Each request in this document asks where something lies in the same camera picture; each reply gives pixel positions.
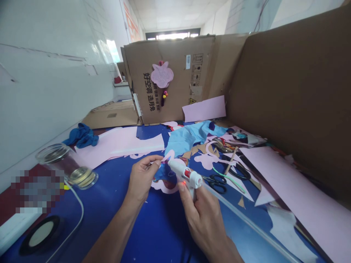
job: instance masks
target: table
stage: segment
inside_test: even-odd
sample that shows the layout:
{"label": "table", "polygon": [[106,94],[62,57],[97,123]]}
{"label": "table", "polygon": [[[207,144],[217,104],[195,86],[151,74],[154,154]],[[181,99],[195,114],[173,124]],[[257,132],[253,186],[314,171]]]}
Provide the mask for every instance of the table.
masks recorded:
{"label": "table", "polygon": [[[139,126],[137,137],[145,140],[161,133],[166,147],[169,131],[164,125]],[[164,155],[162,152],[151,154]],[[73,263],[83,260],[120,208],[127,192],[131,167],[138,160],[128,156],[106,161],[95,169],[99,174],[99,179],[93,187],[87,190],[76,189],[84,204],[83,221],[51,262]],[[201,163],[195,162],[194,157],[191,158],[189,166],[204,176],[213,174],[213,171],[205,170]],[[219,172],[224,172],[226,165],[215,163],[214,167]],[[249,181],[244,181],[244,184],[252,198],[256,200],[259,190]],[[229,186],[227,188],[227,193],[224,194],[225,198],[273,237],[269,233],[272,221],[265,206],[254,207],[254,202],[244,197],[246,207],[244,209],[237,205],[241,194]],[[221,210],[227,234],[237,245],[246,263],[283,262],[282,255],[227,207],[221,204]],[[65,230],[46,253],[30,255],[25,258],[20,257],[18,250],[24,239],[21,237],[1,257],[0,261],[13,263],[23,262],[23,260],[28,263],[46,262],[77,225],[81,216],[81,208],[72,191],[66,191],[51,212],[50,215],[56,214],[66,219]],[[316,262],[325,262],[317,251],[304,238],[302,239],[307,247],[318,255]],[[121,262],[187,262],[190,254],[190,262],[192,263],[207,262],[204,254],[191,238],[179,193],[167,195],[160,190],[151,188],[148,199],[135,222]]]}

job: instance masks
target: scissors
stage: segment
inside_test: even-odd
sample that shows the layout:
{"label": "scissors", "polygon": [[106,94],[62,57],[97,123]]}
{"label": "scissors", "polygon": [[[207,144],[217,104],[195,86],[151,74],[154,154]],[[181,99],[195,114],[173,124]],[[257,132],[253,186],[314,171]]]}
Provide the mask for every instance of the scissors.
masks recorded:
{"label": "scissors", "polygon": [[208,185],[219,194],[227,192],[227,188],[224,186],[227,184],[227,180],[218,174],[210,175],[210,177],[202,176],[204,180],[208,182]]}

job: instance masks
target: glass jar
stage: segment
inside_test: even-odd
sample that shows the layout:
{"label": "glass jar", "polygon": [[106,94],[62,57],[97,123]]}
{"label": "glass jar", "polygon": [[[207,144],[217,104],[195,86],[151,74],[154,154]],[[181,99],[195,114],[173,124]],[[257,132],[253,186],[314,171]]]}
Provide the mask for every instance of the glass jar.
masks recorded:
{"label": "glass jar", "polygon": [[99,178],[99,175],[88,168],[75,151],[63,143],[46,147],[35,157],[49,170],[64,171],[67,181],[77,185],[81,190],[93,186]]}

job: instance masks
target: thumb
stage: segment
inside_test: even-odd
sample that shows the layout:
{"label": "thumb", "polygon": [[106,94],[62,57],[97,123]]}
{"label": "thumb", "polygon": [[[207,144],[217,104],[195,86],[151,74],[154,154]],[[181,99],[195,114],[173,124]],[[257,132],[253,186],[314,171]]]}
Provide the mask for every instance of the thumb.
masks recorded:
{"label": "thumb", "polygon": [[196,217],[199,217],[199,213],[197,212],[194,206],[193,198],[191,197],[191,194],[186,184],[184,182],[178,182],[178,189],[180,199],[182,200],[183,207],[185,210],[186,219],[189,221],[189,219],[194,220]]}
{"label": "thumb", "polygon": [[147,175],[150,177],[153,177],[156,174],[156,172],[158,171],[158,169],[160,168],[160,165],[161,165],[160,160],[154,161],[154,163],[147,170]]}

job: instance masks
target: white cable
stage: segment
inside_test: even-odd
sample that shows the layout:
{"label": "white cable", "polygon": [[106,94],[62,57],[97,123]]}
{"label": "white cable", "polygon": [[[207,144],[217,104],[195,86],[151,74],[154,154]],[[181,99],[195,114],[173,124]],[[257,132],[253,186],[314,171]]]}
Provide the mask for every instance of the white cable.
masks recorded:
{"label": "white cable", "polygon": [[84,215],[84,206],[82,201],[80,200],[80,198],[78,197],[77,193],[75,190],[73,190],[73,188],[69,185],[69,183],[65,180],[65,184],[68,186],[68,188],[72,191],[72,193],[74,194],[74,196],[77,198],[81,208],[82,208],[82,215],[80,217],[80,220],[78,222],[78,224],[76,225],[76,227],[72,230],[72,232],[68,235],[68,237],[66,237],[66,239],[62,242],[62,244],[56,249],[56,251],[54,252],[54,254],[51,255],[51,257],[46,261],[46,263],[48,263],[53,257],[54,255],[60,250],[60,248],[63,246],[63,244],[67,241],[67,239],[69,239],[69,237],[72,235],[72,233],[77,229],[77,227],[80,225],[82,219],[83,219],[83,215]]}

